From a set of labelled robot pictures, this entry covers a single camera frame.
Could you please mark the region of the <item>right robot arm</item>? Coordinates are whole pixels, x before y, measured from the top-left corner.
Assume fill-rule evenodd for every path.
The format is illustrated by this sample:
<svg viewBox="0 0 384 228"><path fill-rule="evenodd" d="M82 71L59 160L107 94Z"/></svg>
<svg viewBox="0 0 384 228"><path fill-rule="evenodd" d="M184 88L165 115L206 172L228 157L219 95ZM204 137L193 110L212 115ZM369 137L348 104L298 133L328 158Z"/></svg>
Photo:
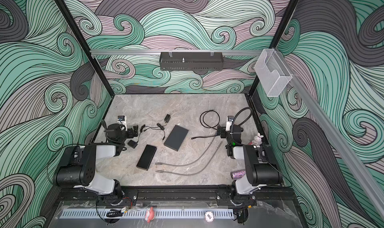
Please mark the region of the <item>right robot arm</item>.
<svg viewBox="0 0 384 228"><path fill-rule="evenodd" d="M240 124L235 124L236 119L244 111L252 109L245 107L235 116L228 116L225 127L217 126L217 136L227 141L227 156L233 160L242 160L245 163L245 175L232 184L231 197L249 196L262 188L279 188L283 181L283 175L275 164L269 162L264 145L252 142L246 145L242 142L242 125L248 121L249 115Z"/></svg>

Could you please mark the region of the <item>round white pink object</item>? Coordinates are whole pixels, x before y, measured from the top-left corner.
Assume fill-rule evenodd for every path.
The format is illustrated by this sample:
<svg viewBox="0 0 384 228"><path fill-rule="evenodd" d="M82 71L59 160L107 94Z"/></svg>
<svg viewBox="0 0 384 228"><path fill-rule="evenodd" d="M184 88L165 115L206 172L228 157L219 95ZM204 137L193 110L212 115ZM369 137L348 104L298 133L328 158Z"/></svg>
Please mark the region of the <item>round white pink object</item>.
<svg viewBox="0 0 384 228"><path fill-rule="evenodd" d="M205 213L205 220L208 223L212 223L214 221L214 214L213 214L213 212L206 212Z"/></svg>

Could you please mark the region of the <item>small black power adapter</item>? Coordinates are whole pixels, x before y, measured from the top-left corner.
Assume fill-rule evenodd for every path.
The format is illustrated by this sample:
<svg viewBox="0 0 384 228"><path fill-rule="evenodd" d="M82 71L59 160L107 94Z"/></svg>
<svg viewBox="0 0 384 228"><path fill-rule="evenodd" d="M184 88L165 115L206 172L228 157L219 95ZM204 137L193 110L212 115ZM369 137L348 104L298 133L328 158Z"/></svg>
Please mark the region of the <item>small black power adapter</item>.
<svg viewBox="0 0 384 228"><path fill-rule="evenodd" d="M135 149L135 148L137 147L137 145L138 145L138 143L139 143L139 140L140 140L140 136L141 136L141 134L143 133L143 130L144 130L145 127L146 127L146 125L142 125L142 126L141 126L137 141L130 140L130 141L128 142L128 146L129 146L129 147L131 147L131 148L133 148L133 149Z"/></svg>

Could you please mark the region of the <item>clear acrylic wall box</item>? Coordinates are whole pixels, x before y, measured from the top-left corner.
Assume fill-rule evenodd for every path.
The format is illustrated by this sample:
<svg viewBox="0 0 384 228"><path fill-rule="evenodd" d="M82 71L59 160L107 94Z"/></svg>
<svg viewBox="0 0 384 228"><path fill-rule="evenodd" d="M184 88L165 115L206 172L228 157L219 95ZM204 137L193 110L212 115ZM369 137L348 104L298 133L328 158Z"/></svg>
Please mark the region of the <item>clear acrylic wall box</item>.
<svg viewBox="0 0 384 228"><path fill-rule="evenodd" d="M261 52L255 71L267 97L278 97L292 79L283 54L274 48Z"/></svg>

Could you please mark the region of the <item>large black network switch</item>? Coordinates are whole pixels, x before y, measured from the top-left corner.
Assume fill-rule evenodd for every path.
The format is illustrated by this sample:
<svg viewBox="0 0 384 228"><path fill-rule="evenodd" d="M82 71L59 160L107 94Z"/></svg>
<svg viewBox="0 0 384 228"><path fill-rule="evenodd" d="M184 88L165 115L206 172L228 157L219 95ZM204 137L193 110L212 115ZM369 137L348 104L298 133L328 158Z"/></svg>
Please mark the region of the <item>large black network switch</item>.
<svg viewBox="0 0 384 228"><path fill-rule="evenodd" d="M176 125L164 142L164 146L177 152L182 146L188 132L189 130Z"/></svg>

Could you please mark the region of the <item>glittery purple microphone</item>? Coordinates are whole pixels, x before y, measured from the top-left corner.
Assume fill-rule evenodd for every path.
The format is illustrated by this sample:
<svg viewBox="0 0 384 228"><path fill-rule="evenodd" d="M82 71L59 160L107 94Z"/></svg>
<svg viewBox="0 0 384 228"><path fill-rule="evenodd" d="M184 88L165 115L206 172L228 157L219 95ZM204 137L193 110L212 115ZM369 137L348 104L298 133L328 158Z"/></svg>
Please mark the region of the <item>glittery purple microphone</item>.
<svg viewBox="0 0 384 228"><path fill-rule="evenodd" d="M246 170L237 170L231 172L231 178L232 180L238 180L241 179L243 176L246 175Z"/></svg>

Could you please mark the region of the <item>black perforated wall tray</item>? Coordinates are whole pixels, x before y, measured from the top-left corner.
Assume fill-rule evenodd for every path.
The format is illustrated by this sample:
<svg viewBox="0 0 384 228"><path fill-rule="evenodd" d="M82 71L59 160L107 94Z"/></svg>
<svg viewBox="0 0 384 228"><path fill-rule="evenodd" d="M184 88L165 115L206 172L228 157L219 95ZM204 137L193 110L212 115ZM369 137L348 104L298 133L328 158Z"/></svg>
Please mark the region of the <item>black perforated wall tray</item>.
<svg viewBox="0 0 384 228"><path fill-rule="evenodd" d="M165 71L222 70L224 57L221 52L162 52L159 59Z"/></svg>

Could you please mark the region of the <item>small black ribbed switch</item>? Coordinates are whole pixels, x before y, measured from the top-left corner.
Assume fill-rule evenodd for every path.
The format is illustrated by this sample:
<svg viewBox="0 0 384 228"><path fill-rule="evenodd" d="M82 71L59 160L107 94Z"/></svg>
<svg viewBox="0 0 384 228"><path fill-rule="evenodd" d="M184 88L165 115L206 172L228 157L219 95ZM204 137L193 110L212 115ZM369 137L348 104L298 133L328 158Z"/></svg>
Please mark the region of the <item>small black ribbed switch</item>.
<svg viewBox="0 0 384 228"><path fill-rule="evenodd" d="M145 171L148 171L152 160L156 154L157 147L146 145L136 167Z"/></svg>

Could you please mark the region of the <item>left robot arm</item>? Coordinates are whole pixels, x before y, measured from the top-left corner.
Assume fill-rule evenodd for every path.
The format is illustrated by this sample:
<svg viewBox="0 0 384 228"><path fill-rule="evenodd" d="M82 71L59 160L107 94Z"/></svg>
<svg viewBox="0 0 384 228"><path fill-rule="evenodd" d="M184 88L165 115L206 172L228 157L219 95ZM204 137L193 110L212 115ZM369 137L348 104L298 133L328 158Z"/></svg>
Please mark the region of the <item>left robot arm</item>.
<svg viewBox="0 0 384 228"><path fill-rule="evenodd" d="M84 189L99 196L122 199L124 193L120 182L100 175L96 171L96 161L119 156L127 149L126 140L139 137L139 126L128 128L124 116L118 117L118 122L109 126L102 120L101 125L107 141L63 148L52 183L60 188Z"/></svg>

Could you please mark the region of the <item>pink bunny figurine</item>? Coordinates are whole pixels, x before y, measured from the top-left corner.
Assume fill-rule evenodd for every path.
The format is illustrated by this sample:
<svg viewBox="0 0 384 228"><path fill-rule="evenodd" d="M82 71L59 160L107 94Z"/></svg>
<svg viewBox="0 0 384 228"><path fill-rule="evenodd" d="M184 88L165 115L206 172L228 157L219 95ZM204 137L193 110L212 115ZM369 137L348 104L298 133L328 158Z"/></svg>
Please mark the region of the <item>pink bunny figurine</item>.
<svg viewBox="0 0 384 228"><path fill-rule="evenodd" d="M264 138L263 135L261 135L260 133L257 133L257 135L254 137L254 139L252 140L252 145L254 146L259 146L261 145L263 142L262 142L262 138Z"/></svg>

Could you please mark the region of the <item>pink toy on duct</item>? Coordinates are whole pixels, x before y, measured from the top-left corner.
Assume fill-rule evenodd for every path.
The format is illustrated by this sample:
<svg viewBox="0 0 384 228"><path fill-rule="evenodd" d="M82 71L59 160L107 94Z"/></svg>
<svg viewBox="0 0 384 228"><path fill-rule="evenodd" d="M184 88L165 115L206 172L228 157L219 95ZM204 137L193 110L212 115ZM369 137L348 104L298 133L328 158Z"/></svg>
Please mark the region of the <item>pink toy on duct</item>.
<svg viewBox="0 0 384 228"><path fill-rule="evenodd" d="M155 218L155 210L153 207L150 207L146 211L145 221L149 224L154 218Z"/></svg>

